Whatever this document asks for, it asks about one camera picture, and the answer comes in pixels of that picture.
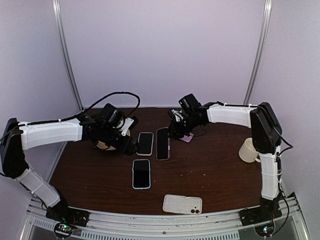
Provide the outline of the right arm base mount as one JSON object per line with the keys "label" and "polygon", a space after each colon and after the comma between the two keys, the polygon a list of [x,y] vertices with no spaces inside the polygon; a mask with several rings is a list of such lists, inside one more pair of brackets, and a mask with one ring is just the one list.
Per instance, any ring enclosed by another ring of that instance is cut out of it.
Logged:
{"label": "right arm base mount", "polygon": [[277,199],[260,199],[260,205],[239,211],[242,226],[257,225],[255,232],[264,238],[271,237],[276,231],[275,218],[282,216]]}

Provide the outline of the purple phone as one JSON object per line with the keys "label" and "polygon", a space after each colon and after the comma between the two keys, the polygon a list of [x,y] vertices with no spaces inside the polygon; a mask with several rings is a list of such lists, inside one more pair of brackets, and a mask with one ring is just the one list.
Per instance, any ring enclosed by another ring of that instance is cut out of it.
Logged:
{"label": "purple phone", "polygon": [[180,140],[185,143],[190,143],[193,137],[194,137],[193,135],[184,135],[183,137],[180,138]]}

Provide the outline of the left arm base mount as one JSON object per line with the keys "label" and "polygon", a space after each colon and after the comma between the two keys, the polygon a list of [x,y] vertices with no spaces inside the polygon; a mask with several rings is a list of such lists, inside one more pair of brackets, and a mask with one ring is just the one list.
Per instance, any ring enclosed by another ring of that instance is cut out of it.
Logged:
{"label": "left arm base mount", "polygon": [[45,206],[46,217],[55,220],[53,233],[59,239],[66,239],[80,231],[79,227],[86,227],[89,221],[90,213],[86,210],[80,210],[67,207],[65,211]]}

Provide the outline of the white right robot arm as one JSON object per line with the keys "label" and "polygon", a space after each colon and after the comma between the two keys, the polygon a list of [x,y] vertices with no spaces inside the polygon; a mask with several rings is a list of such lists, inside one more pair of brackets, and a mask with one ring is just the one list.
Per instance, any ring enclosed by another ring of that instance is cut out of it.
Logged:
{"label": "white right robot arm", "polygon": [[272,203],[280,194],[281,182],[280,156],[282,127],[268,102],[258,105],[228,104],[220,101],[201,104],[190,93],[179,100],[181,109],[170,109],[168,136],[181,139],[189,136],[193,129],[207,124],[230,124],[247,127],[251,130],[252,146],[261,164],[261,199],[266,201],[256,210],[259,220],[268,220],[275,212]]}

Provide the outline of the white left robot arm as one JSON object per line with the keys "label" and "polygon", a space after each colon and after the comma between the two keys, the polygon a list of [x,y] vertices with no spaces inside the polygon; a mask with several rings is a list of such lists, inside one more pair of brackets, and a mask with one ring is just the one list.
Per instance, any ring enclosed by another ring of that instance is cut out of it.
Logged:
{"label": "white left robot arm", "polygon": [[61,222],[72,218],[72,210],[62,193],[50,185],[27,161],[37,153],[47,157],[58,146],[73,142],[104,144],[131,156],[138,150],[137,141],[128,132],[139,122],[136,116],[125,113],[111,104],[94,115],[85,111],[71,117],[36,122],[7,121],[0,139],[0,160],[3,177],[19,182],[38,197]]}

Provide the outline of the cream case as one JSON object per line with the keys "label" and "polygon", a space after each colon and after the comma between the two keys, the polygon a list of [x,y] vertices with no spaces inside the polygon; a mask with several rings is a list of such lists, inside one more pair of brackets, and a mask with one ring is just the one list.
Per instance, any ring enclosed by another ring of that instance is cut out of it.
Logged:
{"label": "cream case", "polygon": [[180,215],[199,215],[203,210],[203,200],[194,196],[166,194],[162,210],[166,213]]}

